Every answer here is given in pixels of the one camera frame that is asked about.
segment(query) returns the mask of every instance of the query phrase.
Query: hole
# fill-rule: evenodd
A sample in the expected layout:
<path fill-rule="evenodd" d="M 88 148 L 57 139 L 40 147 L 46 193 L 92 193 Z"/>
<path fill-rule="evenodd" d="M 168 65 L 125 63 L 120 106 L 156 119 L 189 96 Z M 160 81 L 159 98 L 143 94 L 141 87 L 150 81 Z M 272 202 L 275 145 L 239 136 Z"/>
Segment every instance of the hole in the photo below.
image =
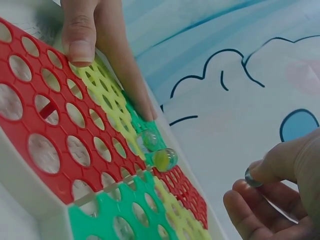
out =
<path fill-rule="evenodd" d="M 81 140 L 75 136 L 68 136 L 67 144 L 73 159 L 82 166 L 89 167 L 91 162 L 90 155 Z"/>
<path fill-rule="evenodd" d="M 134 202 L 132 204 L 132 211 L 136 217 L 136 219 L 138 219 L 138 221 L 145 227 L 149 226 L 149 221 L 148 221 L 148 217 L 144 211 L 144 209 L 137 204 L 136 202 Z"/>
<path fill-rule="evenodd" d="M 154 188 L 156 196 L 160 199 L 160 201 L 163 203 L 165 201 L 165 198 L 158 187 Z"/>
<path fill-rule="evenodd" d="M 41 70 L 41 74 L 42 74 L 43 80 L 49 86 L 49 88 L 51 88 L 56 92 L 60 92 L 61 90 L 60 83 L 56 78 L 56 76 L 50 70 L 43 68 Z"/>
<path fill-rule="evenodd" d="M 102 87 L 104 88 L 104 90 L 106 90 L 107 92 L 109 92 L 109 89 L 107 88 L 107 86 L 105 85 L 105 83 L 100 79 L 100 84 L 102 85 Z"/>
<path fill-rule="evenodd" d="M 58 57 L 57 54 L 55 54 L 53 51 L 48 50 L 46 52 L 48 54 L 49 60 L 50 62 L 55 65 L 57 68 L 62 69 L 62 63 Z"/>
<path fill-rule="evenodd" d="M 86 75 L 86 77 L 90 80 L 90 82 L 92 82 L 90 73 L 88 73 L 88 72 L 86 71 L 86 72 L 85 72 L 85 75 Z"/>
<path fill-rule="evenodd" d="M 69 62 L 69 67 L 70 67 L 71 71 L 73 72 L 73 74 L 81 79 L 78 68 L 76 66 L 72 65 L 71 62 Z"/>
<path fill-rule="evenodd" d="M 191 202 L 191 208 L 194 212 L 197 212 L 197 208 L 193 202 Z"/>
<path fill-rule="evenodd" d="M 91 90 L 89 89 L 88 87 L 86 88 L 88 94 L 89 94 L 89 97 L 91 98 L 91 100 L 97 104 L 98 106 L 100 106 L 100 102 L 99 102 L 99 99 L 98 97 L 96 96 L 96 94 Z"/>
<path fill-rule="evenodd" d="M 178 203 L 179 203 L 180 207 L 182 207 L 182 208 L 185 207 L 184 204 L 182 203 L 182 201 L 178 200 Z"/>
<path fill-rule="evenodd" d="M 28 64 L 19 56 L 12 55 L 9 58 L 9 65 L 13 74 L 21 81 L 30 82 L 32 74 Z"/>
<path fill-rule="evenodd" d="M 12 41 L 10 30 L 2 22 L 0 22 L 0 41 L 5 43 L 10 43 Z"/>
<path fill-rule="evenodd" d="M 174 174 L 173 172 L 171 172 L 170 174 L 171 174 L 172 180 L 173 180 L 174 182 L 178 183 L 178 180 L 177 180 L 175 174 Z"/>
<path fill-rule="evenodd" d="M 171 185 L 171 187 L 174 188 L 175 185 L 174 185 L 174 183 L 172 182 L 171 178 L 170 178 L 168 175 L 166 175 L 165 178 L 166 178 L 166 180 L 168 181 L 168 184 Z"/>
<path fill-rule="evenodd" d="M 117 153 L 125 159 L 127 157 L 127 154 L 122 144 L 114 137 L 112 138 L 112 143 Z"/>
<path fill-rule="evenodd" d="M 22 45 L 26 52 L 34 57 L 39 57 L 39 49 L 37 48 L 34 41 L 32 41 L 29 37 L 23 36 L 22 39 Z"/>
<path fill-rule="evenodd" d="M 101 129 L 102 131 L 105 130 L 105 125 L 104 122 L 102 121 L 101 117 L 96 113 L 95 110 L 93 109 L 89 109 L 89 113 L 90 113 L 90 117 L 92 119 L 92 121 L 94 122 L 94 124 Z"/>
<path fill-rule="evenodd" d="M 126 141 L 126 144 L 129 146 L 129 149 L 131 150 L 131 152 L 134 155 L 138 156 L 137 149 L 135 148 L 135 146 L 129 140 Z"/>
<path fill-rule="evenodd" d="M 8 85 L 0 83 L 0 114 L 11 121 L 17 121 L 23 115 L 22 102 L 17 93 Z"/>
<path fill-rule="evenodd" d="M 106 78 L 105 71 L 99 65 L 97 66 L 97 68 L 98 68 L 99 72 L 101 73 L 101 75 Z"/>
<path fill-rule="evenodd" d="M 166 218 L 167 222 L 169 223 L 169 225 L 170 225 L 173 229 L 176 229 L 175 221 L 173 220 L 173 218 L 172 218 L 167 212 L 165 213 L 165 218 Z"/>
<path fill-rule="evenodd" d="M 148 193 L 144 193 L 144 198 L 146 203 L 148 204 L 148 206 L 154 211 L 154 212 L 158 212 L 158 208 L 157 205 L 154 201 L 154 199 L 148 194 Z"/>
<path fill-rule="evenodd" d="M 59 115 L 56 106 L 45 96 L 36 95 L 34 99 L 36 111 L 43 120 L 51 125 L 59 123 Z"/>
<path fill-rule="evenodd" d="M 185 236 L 185 239 L 186 239 L 186 240 L 191 240 L 191 237 L 190 237 L 189 233 L 187 232 L 187 230 L 185 230 L 185 229 L 183 228 L 182 231 L 183 231 L 183 235 Z"/>
<path fill-rule="evenodd" d="M 110 114 L 106 114 L 106 118 L 108 119 L 108 122 L 110 123 L 111 127 L 113 127 L 114 130 L 118 131 L 115 119 L 112 116 L 110 116 Z"/>
<path fill-rule="evenodd" d="M 188 226 L 192 229 L 192 230 L 194 230 L 194 226 L 192 226 L 192 224 L 191 224 L 191 222 L 190 222 L 190 220 L 187 218 L 186 219 L 186 223 L 188 224 Z"/>
<path fill-rule="evenodd" d="M 169 240 L 170 239 L 167 230 L 160 224 L 158 225 L 158 233 L 159 233 L 162 240 Z"/>
<path fill-rule="evenodd" d="M 102 240 L 102 238 L 98 236 L 90 235 L 85 240 Z"/>
<path fill-rule="evenodd" d="M 108 105 L 108 107 L 112 110 L 112 105 L 111 102 L 108 100 L 108 98 L 105 95 L 102 95 L 103 100 L 105 101 L 105 103 Z"/>
<path fill-rule="evenodd" d="M 34 163 L 48 174 L 56 174 L 60 169 L 60 159 L 54 145 L 43 135 L 29 136 L 28 150 Z"/>
<path fill-rule="evenodd" d="M 111 162 L 112 155 L 107 145 L 97 136 L 93 138 L 93 143 L 100 156 L 107 162 Z"/>
<path fill-rule="evenodd" d="M 103 172 L 101 175 L 101 181 L 103 185 L 103 191 L 107 193 L 110 198 L 116 200 L 117 202 L 121 201 L 121 192 L 114 178 L 110 174 Z"/>
<path fill-rule="evenodd" d="M 136 172 L 136 175 L 142 179 L 145 183 L 147 182 L 146 176 L 144 171 L 141 169 L 141 167 L 139 167 L 136 163 L 134 164 L 134 169 Z"/>
<path fill-rule="evenodd" d="M 172 208 L 174 214 L 175 214 L 177 217 L 180 217 L 179 211 L 178 211 L 178 209 L 176 208 L 176 206 L 175 206 L 174 204 L 171 204 L 171 208 Z"/>
<path fill-rule="evenodd" d="M 137 191 L 137 186 L 135 181 L 132 179 L 132 177 L 130 177 L 130 181 L 128 181 L 128 179 L 126 179 L 127 185 L 129 186 L 129 188 L 131 188 L 132 191 Z"/>
<path fill-rule="evenodd" d="M 72 103 L 66 104 L 66 111 L 70 117 L 70 119 L 78 125 L 80 128 L 85 128 L 85 119 L 82 113 L 79 111 L 79 109 L 73 105 Z"/>
<path fill-rule="evenodd" d="M 121 125 L 123 126 L 123 128 L 124 128 L 127 132 L 130 132 L 129 127 L 128 127 L 128 125 L 125 123 L 125 121 L 124 121 L 121 117 L 119 117 L 119 119 L 120 119 L 120 122 L 121 122 Z"/>
<path fill-rule="evenodd" d="M 111 89 L 112 89 L 112 91 L 114 91 L 115 95 L 117 95 L 119 97 L 118 90 L 112 85 L 111 85 Z"/>
<path fill-rule="evenodd" d="M 116 107 L 120 110 L 120 112 L 124 113 L 123 107 L 116 101 L 114 100 Z"/>
<path fill-rule="evenodd" d="M 127 177 L 131 176 L 130 172 L 127 169 L 125 169 L 124 167 L 121 167 L 120 170 L 121 170 L 121 176 L 123 179 L 126 179 Z"/>
<path fill-rule="evenodd" d="M 200 236 L 201 239 L 205 239 L 204 234 L 202 233 L 202 231 L 198 230 L 198 234 Z"/>
<path fill-rule="evenodd" d="M 160 182 L 162 183 L 165 191 L 166 191 L 167 193 L 170 193 L 170 190 L 169 190 L 168 185 L 166 184 L 166 182 L 163 181 L 162 179 L 160 179 Z"/>
<path fill-rule="evenodd" d="M 134 240 L 135 233 L 129 223 L 122 217 L 116 216 L 113 221 L 113 228 L 120 240 Z"/>
<path fill-rule="evenodd" d="M 77 86 L 77 84 L 72 81 L 71 79 L 68 79 L 67 81 L 68 87 L 70 89 L 70 92 L 78 99 L 83 99 L 83 95 L 82 92 L 80 90 L 80 88 Z"/>
<path fill-rule="evenodd" d="M 84 181 L 75 180 L 72 185 L 74 204 L 91 217 L 98 216 L 98 203 L 94 191 Z"/>

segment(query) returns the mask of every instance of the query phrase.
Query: finger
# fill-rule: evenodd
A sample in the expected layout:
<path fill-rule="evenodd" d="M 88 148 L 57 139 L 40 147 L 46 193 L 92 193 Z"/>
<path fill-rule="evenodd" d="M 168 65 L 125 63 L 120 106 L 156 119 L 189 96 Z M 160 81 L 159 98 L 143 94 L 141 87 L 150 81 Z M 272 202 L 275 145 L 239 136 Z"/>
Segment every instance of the finger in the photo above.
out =
<path fill-rule="evenodd" d="M 250 165 L 251 177 L 264 184 L 282 180 L 296 183 L 297 165 L 318 157 L 319 134 L 320 129 L 317 129 L 304 137 L 278 144 L 265 155 L 263 160 Z"/>
<path fill-rule="evenodd" d="M 282 182 L 263 185 L 257 190 L 293 219 L 301 220 L 308 215 L 300 194 Z"/>
<path fill-rule="evenodd" d="M 243 240 L 266 240 L 273 235 L 257 219 L 238 192 L 228 191 L 223 196 L 223 202 L 232 224 Z"/>
<path fill-rule="evenodd" d="M 97 40 L 94 11 L 98 0 L 64 0 L 62 44 L 69 61 L 76 67 L 90 65 L 95 59 Z"/>
<path fill-rule="evenodd" d="M 236 181 L 232 189 L 242 196 L 253 214 L 273 233 L 295 225 L 295 223 L 278 212 L 257 189 L 249 187 L 244 180 Z"/>
<path fill-rule="evenodd" d="M 134 109 L 145 121 L 151 122 L 154 120 L 154 116 L 148 102 L 134 103 Z"/>
<path fill-rule="evenodd" d="M 157 114 L 157 111 L 155 110 L 154 106 L 152 105 L 152 103 L 151 103 L 151 113 L 152 113 L 153 120 L 154 121 L 157 120 L 158 114 Z"/>

